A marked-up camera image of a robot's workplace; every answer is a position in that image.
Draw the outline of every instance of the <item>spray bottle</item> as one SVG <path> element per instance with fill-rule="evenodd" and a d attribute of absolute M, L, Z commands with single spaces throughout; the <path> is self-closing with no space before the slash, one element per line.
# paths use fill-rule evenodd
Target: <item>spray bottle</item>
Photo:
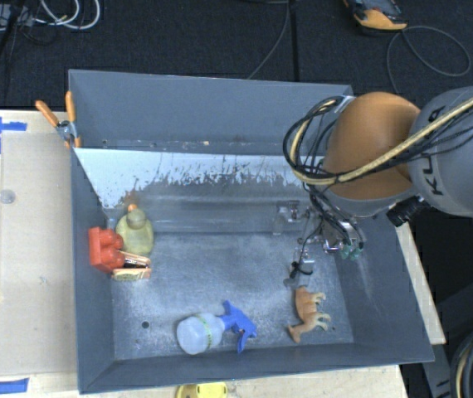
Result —
<path fill-rule="evenodd" d="M 233 307 L 229 301 L 225 301 L 223 307 L 226 311 L 224 315 L 198 313 L 179 323 L 179 346 L 187 354 L 195 355 L 216 347 L 222 340 L 222 334 L 229 329 L 240 335 L 236 347 L 238 353 L 244 350 L 249 337 L 256 337 L 255 324 L 240 309 Z"/>

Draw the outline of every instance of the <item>brown toy horse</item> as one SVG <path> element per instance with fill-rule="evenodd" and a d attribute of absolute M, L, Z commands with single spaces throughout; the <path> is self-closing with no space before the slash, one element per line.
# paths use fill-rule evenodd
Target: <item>brown toy horse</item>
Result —
<path fill-rule="evenodd" d="M 305 286 L 301 286 L 295 291 L 295 308 L 303 321 L 302 324 L 297 326 L 288 326 L 288 331 L 295 343 L 300 342 L 301 333 L 310 332 L 316 326 L 320 326 L 324 330 L 329 328 L 326 322 L 320 321 L 322 318 L 330 321 L 330 316 L 327 313 L 318 312 L 317 304 L 321 299 L 325 299 L 323 292 L 311 294 Z"/>

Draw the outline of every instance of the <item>gray bin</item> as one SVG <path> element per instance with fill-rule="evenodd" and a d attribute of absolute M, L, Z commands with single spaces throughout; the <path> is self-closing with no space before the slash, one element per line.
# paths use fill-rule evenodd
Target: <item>gray bin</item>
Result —
<path fill-rule="evenodd" d="M 279 202 L 304 210 L 308 195 L 283 163 L 282 139 L 322 99 L 351 95 L 348 85 L 71 70 L 69 89 L 83 139 L 71 153 L 81 393 L 433 360 L 385 214 L 359 220 L 367 236 L 359 260 L 309 247 L 316 263 L 308 289 L 325 292 L 319 311 L 332 320 L 300 344 L 286 329 L 300 322 L 283 279 L 303 225 L 273 235 L 274 219 Z M 210 157 L 211 171 L 196 175 Z M 170 161 L 166 173 L 158 158 Z M 123 215 L 131 192 L 154 225 L 153 273 L 115 282 L 90 266 L 87 231 Z M 178 322 L 222 315 L 226 299 L 255 323 L 257 337 L 240 354 L 232 332 L 215 349 L 184 353 Z"/>

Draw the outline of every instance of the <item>red toy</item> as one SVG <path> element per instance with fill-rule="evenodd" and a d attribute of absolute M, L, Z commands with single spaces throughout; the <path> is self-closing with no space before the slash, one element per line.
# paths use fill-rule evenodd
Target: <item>red toy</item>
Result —
<path fill-rule="evenodd" d="M 111 273 L 114 269 L 124 266 L 124 255 L 119 252 L 122 246 L 122 237 L 112 229 L 89 229 L 90 264 L 100 271 Z"/>

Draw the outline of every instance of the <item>white bottle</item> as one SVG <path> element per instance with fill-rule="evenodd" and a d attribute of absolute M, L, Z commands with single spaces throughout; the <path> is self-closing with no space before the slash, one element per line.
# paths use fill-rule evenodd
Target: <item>white bottle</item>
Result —
<path fill-rule="evenodd" d="M 198 313 L 178 325 L 179 346 L 190 355 L 216 347 L 225 331 L 224 322 L 210 313 Z"/>

